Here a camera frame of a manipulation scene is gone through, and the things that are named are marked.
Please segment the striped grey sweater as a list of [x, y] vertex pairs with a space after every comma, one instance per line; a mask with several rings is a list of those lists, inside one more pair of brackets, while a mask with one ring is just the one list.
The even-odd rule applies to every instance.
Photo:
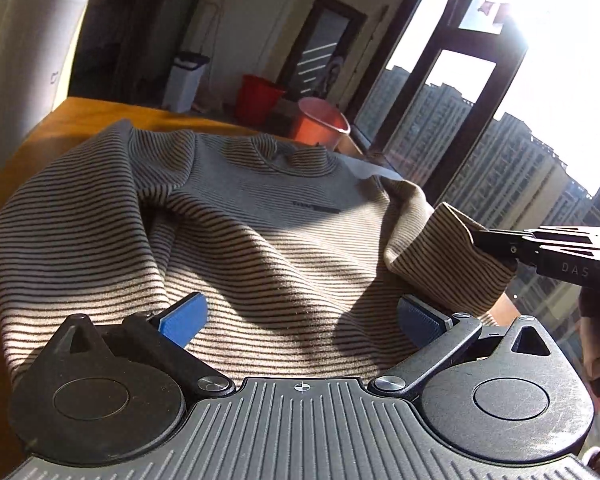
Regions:
[[415, 349], [402, 296], [489, 319], [515, 268], [479, 231], [320, 146], [122, 120], [0, 211], [7, 369], [22, 374], [70, 314], [118, 324], [199, 292], [208, 320], [188, 350], [221, 373], [371, 378]]

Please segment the pink bucket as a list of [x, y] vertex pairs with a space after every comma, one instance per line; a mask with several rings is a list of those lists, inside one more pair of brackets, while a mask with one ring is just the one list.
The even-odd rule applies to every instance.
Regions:
[[298, 101], [298, 115], [291, 128], [292, 140], [309, 146], [319, 145], [333, 151], [350, 136], [350, 124], [329, 102], [306, 96]]

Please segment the white trash bin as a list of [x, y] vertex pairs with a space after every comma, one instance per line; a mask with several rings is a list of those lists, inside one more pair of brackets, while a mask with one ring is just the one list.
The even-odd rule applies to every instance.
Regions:
[[161, 108], [172, 113], [188, 112], [209, 62], [210, 58], [201, 53], [178, 52], [172, 63]]

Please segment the red bucket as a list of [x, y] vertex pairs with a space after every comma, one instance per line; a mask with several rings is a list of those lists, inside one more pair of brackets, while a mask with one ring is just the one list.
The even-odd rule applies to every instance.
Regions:
[[237, 93], [235, 118], [242, 125], [260, 127], [285, 93], [284, 87], [272, 81], [245, 74]]

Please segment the dark window frame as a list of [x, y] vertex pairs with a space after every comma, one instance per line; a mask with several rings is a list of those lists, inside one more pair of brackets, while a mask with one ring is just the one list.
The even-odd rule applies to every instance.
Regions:
[[515, 0], [403, 0], [347, 107], [355, 145], [442, 200], [526, 54]]

